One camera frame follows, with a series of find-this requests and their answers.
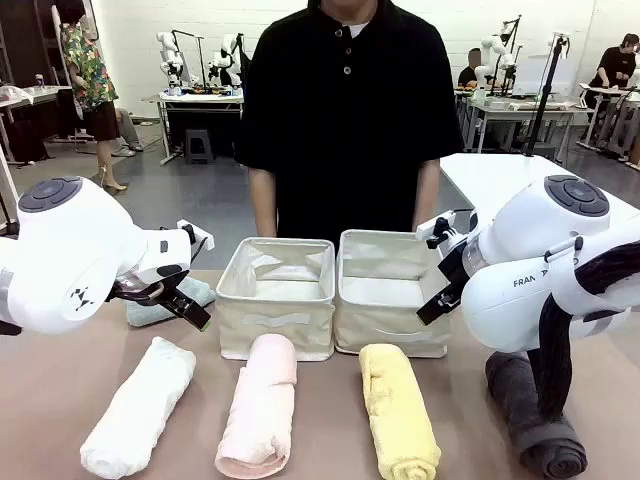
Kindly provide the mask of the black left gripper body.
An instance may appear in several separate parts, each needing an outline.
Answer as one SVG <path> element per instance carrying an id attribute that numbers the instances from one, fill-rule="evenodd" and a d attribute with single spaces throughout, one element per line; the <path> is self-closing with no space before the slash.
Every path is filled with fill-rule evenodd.
<path id="1" fill-rule="evenodd" d="M 140 279 L 116 280 L 112 286 L 112 298 L 142 306 L 160 305 L 175 316 L 192 316 L 196 302 L 179 289 L 188 273 L 188 270 L 174 273 L 149 285 L 142 284 Z"/>

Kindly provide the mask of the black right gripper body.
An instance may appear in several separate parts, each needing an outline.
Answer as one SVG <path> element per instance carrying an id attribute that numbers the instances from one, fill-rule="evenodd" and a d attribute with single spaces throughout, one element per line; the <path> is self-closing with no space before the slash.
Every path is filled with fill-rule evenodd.
<path id="1" fill-rule="evenodd" d="M 446 287 L 440 291 L 441 295 L 460 297 L 464 286 L 469 281 L 469 275 L 463 264 L 466 246 L 466 242 L 460 242 L 446 253 L 440 261 L 438 269 L 448 281 Z"/>

